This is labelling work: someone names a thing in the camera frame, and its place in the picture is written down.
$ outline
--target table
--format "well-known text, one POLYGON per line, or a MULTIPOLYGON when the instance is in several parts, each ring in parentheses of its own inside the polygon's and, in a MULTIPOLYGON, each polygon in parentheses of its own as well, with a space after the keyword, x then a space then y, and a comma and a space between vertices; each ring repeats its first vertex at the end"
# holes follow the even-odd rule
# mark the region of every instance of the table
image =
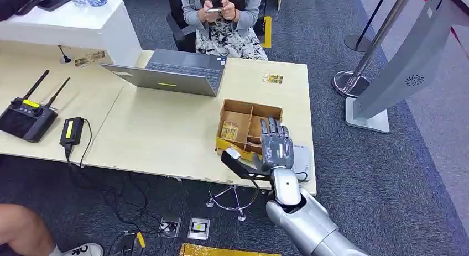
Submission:
MULTIPOLYGON (((83 51, 73 51, 78 56, 83 51)), ((0 153, 46 160, 65 161, 64 148, 59 145, 64 120, 83 117, 91 122, 93 134, 97 134, 107 113, 120 93, 123 81, 110 75, 97 64, 83 69, 73 63, 60 64, 57 46, 0 42, 0 110, 3 112, 9 102, 23 97, 35 81, 50 70, 30 100, 47 103, 68 76, 69 83, 58 95, 52 107, 58 110, 58 118, 37 143, 29 143, 12 135, 0 132, 0 153)), ((89 131, 83 128, 82 141, 88 141, 89 131)), ((80 162, 86 142, 76 146, 71 161, 80 162)))
MULTIPOLYGON (((75 56, 88 51, 66 49, 75 56)), ((137 66, 145 67, 152 54, 142 51, 137 66)), ((220 93, 213 98, 136 88, 96 63, 83 69, 72 63, 59 64, 60 56, 56 46, 0 41, 1 106, 24 96, 45 69, 50 73, 31 96, 32 101, 47 102, 71 76, 53 104, 59 117, 43 140, 32 144, 0 132, 0 154, 65 161, 64 148, 59 145, 64 119, 83 117, 91 122, 94 137, 86 165, 252 187, 250 181, 227 168, 215 152, 225 98, 283 108, 283 123, 294 143, 312 150, 306 65, 229 58, 220 93), (265 73, 283 75, 284 83, 263 82, 265 73)), ((80 161, 89 138, 85 126, 72 162, 80 161)), ((314 158, 311 167, 312 179, 303 187, 315 195, 314 158)), ((267 182, 259 185, 270 188, 267 182)))
POLYGON ((0 40, 105 50, 116 65, 134 65, 142 51, 122 0, 87 8, 68 2, 52 12, 34 7, 1 21, 0 30, 0 40))
MULTIPOLYGON (((144 51, 137 65, 145 67, 152 53, 144 51)), ((215 152, 225 98, 283 108, 283 123, 294 143, 312 150, 306 65, 229 58, 215 98, 137 88, 126 83, 85 163, 252 187, 249 180, 238 178, 227 168, 215 152), (283 75, 284 83, 263 82, 265 73, 283 75)), ((315 195, 314 158, 311 164, 314 179, 303 187, 315 195)), ((268 182, 259 185, 270 188, 268 182)))

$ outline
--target power adapter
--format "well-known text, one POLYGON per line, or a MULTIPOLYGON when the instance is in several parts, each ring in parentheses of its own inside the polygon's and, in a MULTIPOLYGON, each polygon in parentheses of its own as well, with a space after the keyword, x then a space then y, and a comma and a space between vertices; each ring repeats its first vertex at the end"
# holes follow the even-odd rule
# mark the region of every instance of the power adapter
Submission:
POLYGON ((70 159, 72 148, 80 144, 81 131, 83 130, 83 122, 85 119, 76 117, 66 119, 64 128, 62 129, 62 136, 60 137, 60 145, 65 148, 65 158, 67 161, 70 159))

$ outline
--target yellow sticker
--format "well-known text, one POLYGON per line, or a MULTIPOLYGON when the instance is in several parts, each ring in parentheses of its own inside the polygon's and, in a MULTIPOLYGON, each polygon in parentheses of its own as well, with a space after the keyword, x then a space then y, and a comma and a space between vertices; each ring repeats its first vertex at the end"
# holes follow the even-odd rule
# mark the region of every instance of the yellow sticker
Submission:
POLYGON ((173 85, 173 84, 170 84, 170 83, 158 83, 159 85, 162 85, 162 86, 172 86, 172 87, 176 87, 177 85, 173 85))
POLYGON ((263 81, 267 82, 267 83, 278 83, 279 85, 281 85, 283 83, 283 76, 282 75, 265 74, 263 81))
POLYGON ((26 105, 30 105, 31 107, 39 108, 39 104, 34 103, 33 101, 23 100, 23 103, 25 103, 26 105))
POLYGON ((137 239, 140 242, 140 247, 145 248, 145 241, 143 240, 143 236, 140 232, 137 233, 137 239))
POLYGON ((69 126, 67 127, 67 135, 65 138, 69 139, 70 136, 72 135, 72 127, 73 127, 73 121, 69 121, 69 126))

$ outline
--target controller screen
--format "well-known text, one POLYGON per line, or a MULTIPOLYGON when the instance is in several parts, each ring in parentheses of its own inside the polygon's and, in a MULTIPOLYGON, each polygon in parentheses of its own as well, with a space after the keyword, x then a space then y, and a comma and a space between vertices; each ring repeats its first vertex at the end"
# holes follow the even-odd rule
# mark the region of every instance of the controller screen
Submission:
POLYGON ((36 119, 12 109, 7 109, 5 114, 0 118, 0 130, 23 138, 31 129, 36 119))

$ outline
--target white sneaker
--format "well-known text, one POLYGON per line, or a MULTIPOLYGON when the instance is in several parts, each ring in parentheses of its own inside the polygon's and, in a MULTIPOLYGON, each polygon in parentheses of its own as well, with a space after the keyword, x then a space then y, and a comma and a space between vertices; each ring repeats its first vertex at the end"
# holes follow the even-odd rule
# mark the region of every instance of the white sneaker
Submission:
POLYGON ((103 249, 96 243, 86 243, 64 253, 64 256, 102 256, 103 249))

